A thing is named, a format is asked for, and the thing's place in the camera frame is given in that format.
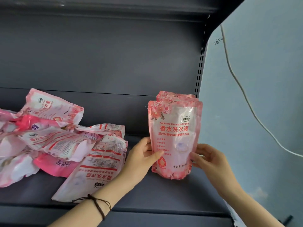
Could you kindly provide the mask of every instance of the white wall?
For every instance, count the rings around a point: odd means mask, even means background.
[[[229,59],[256,114],[303,154],[303,0],[246,0],[223,23]],[[303,158],[280,148],[231,76],[218,27],[208,41],[200,142],[223,151],[244,190],[276,218],[303,223]],[[258,188],[264,192],[255,193]]]

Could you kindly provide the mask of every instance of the pile of pouches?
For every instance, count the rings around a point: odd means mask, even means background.
[[[125,126],[80,126],[83,112],[36,89],[20,112],[0,109],[0,187],[41,169],[67,178],[52,199],[71,202],[112,180],[125,162]]]
[[[202,106],[194,95],[165,91],[149,102],[152,152],[164,151],[153,164],[153,172],[168,179],[183,179],[190,173],[189,153],[197,148]]]

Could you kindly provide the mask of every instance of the right hand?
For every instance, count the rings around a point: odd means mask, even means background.
[[[201,168],[210,183],[223,199],[242,191],[225,155],[207,144],[198,144],[196,152],[190,153],[193,166]]]

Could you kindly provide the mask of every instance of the hand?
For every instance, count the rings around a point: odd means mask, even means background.
[[[190,153],[193,166],[201,168],[210,183],[223,199],[242,191],[225,155],[207,144],[198,144],[196,152]]]
[[[129,152],[119,175],[128,178],[132,186],[137,185],[147,174],[152,164],[164,154],[163,151],[152,154],[151,149],[151,139],[145,137]]]

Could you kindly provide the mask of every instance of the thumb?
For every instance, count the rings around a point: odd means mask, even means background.
[[[208,161],[203,159],[201,156],[199,156],[195,152],[191,152],[189,154],[189,157],[190,157],[191,160],[195,161],[201,167],[202,170],[210,167],[210,165],[211,165]]]
[[[164,154],[164,151],[157,151],[153,153],[151,156],[147,157],[147,161],[149,165],[154,164],[161,156]]]

